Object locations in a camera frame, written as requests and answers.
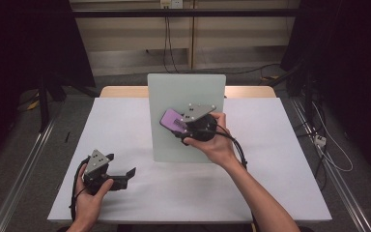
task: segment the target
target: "aluminum rail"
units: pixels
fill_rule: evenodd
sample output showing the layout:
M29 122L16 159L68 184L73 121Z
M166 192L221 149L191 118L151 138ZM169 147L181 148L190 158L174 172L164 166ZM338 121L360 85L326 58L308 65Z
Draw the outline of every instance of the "aluminum rail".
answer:
M20 15L74 16L78 17L286 17L326 14L325 9L144 9L144 10L109 10L84 9L65 11L21 10Z
M11 217L14 214L14 210L16 209L17 203L23 195L36 163L41 156L44 145L46 144L46 141L52 132L55 121L62 109L62 105L57 106L58 107L54 109L54 116L50 120L48 126L43 132L39 133L32 151L29 153L26 162L23 164L23 167L17 175L9 194L5 198L4 203L0 208L0 232L4 232L7 229Z
M298 116L300 117L301 122L304 125L304 128L307 132L312 132L312 129L305 123L306 119L303 115L304 108L303 105L298 100L291 99L291 103L296 110ZM318 157L321 158L324 154L323 151L319 146L316 146L318 151ZM327 152L325 154L329 159L331 159L330 154ZM343 204L345 205L346 209L348 210L349 216L354 221L355 226L357 227L357 231L359 232L371 232L371 224L369 219L367 218L366 214L363 212L362 207L357 202L354 194L352 193L351 189L346 184L345 180L343 179L341 173L336 168L332 167L327 159L323 160L324 167L333 182L340 198L342 199Z

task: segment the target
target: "white paper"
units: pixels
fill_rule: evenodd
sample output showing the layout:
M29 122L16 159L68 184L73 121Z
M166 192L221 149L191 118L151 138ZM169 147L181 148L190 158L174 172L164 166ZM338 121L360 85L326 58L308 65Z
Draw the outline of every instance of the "white paper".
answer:
M243 147L248 171L293 219L331 219L280 100L227 99L224 112L227 128ZM212 163L154 162L150 125L148 99L96 99L48 219L71 220L74 173L98 149L115 154L109 175L124 175L137 167L128 189L106 194L100 221L251 221L249 208L222 168Z

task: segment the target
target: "purple card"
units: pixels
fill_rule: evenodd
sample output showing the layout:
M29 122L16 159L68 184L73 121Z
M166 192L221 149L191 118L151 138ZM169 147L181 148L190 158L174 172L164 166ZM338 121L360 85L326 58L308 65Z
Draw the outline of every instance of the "purple card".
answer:
M171 131L186 132L186 123L182 122L183 116L174 109L167 109L162 116L160 123Z

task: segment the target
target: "right hand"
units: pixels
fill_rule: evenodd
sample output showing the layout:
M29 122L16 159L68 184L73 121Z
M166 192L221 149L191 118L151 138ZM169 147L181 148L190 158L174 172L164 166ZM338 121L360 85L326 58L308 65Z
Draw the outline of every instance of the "right hand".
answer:
M230 133L230 131L226 128L224 113L211 113L211 115L216 118L216 121L220 126L226 129L226 131L224 131L221 127L216 127L218 132ZM217 134L213 139L207 142L202 142L187 137L184 139L184 143L201 150L213 163L216 163L224 168L227 165L238 161L234 153L232 141L222 135Z

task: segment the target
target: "gray plastic part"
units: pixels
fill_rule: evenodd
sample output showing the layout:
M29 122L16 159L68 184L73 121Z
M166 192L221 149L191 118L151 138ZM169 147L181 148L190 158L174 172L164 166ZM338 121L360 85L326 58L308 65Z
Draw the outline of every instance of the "gray plastic part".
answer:
M192 123L214 111L216 106L213 104L189 104L188 111L185 112L182 121Z
M85 173L86 174L92 173L109 162L110 162L109 158L107 158L104 154L102 154L98 150L94 150L92 155L90 156L89 162L87 163Z

